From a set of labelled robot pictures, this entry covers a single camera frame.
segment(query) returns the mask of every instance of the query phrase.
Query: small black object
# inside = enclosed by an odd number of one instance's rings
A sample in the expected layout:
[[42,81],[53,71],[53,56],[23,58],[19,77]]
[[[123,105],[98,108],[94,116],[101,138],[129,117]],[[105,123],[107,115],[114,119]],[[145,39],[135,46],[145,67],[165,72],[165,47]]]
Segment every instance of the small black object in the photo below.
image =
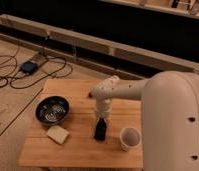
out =
[[89,98],[92,98],[92,97],[93,97],[92,94],[91,94],[91,92],[88,93],[88,97],[89,97]]
[[27,61],[20,66],[20,71],[25,74],[33,74],[38,69],[38,65],[34,62]]
[[51,96],[39,103],[36,118],[43,125],[57,125],[61,123],[69,111],[68,101],[60,96]]
[[96,140],[104,141],[105,135],[106,135],[106,128],[107,128],[107,125],[106,125],[105,120],[100,118],[96,126],[94,138]]

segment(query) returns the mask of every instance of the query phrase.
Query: power strip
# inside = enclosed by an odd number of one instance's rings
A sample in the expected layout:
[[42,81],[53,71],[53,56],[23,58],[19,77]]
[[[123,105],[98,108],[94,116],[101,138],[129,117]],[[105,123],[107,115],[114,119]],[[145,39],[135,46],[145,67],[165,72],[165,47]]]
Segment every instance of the power strip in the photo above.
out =
[[31,75],[47,61],[48,59],[45,56],[41,55],[40,53],[37,53],[31,59],[21,64],[20,71],[22,71],[25,74]]

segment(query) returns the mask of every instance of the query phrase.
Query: table leg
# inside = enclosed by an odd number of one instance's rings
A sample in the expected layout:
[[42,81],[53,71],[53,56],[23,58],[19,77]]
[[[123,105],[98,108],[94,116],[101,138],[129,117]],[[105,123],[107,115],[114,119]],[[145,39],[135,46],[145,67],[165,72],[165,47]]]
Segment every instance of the table leg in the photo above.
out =
[[41,167],[42,171],[51,171],[48,167]]

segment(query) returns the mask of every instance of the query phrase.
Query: wooden table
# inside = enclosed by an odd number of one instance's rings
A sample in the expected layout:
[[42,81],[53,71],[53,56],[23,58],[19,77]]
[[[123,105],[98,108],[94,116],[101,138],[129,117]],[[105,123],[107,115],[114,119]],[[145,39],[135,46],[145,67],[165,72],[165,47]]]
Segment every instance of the wooden table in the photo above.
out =
[[94,140],[95,100],[88,98],[89,90],[99,80],[47,80],[41,99],[58,95],[70,104],[70,112],[61,124],[70,132],[63,145],[46,136],[47,127],[33,120],[19,158],[20,166],[80,167],[80,168],[142,168],[141,143],[124,152],[119,142],[123,127],[135,127],[140,132],[140,102],[113,100],[108,120],[106,140]]

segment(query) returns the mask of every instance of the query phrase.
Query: black bowl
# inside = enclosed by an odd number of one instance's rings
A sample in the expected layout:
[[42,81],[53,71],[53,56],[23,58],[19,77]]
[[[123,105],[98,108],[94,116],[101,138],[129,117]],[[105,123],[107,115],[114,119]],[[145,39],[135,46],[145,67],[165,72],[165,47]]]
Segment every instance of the black bowl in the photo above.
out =
[[36,118],[43,125],[61,123],[69,111],[68,101],[60,96],[51,96],[41,101],[36,108]]

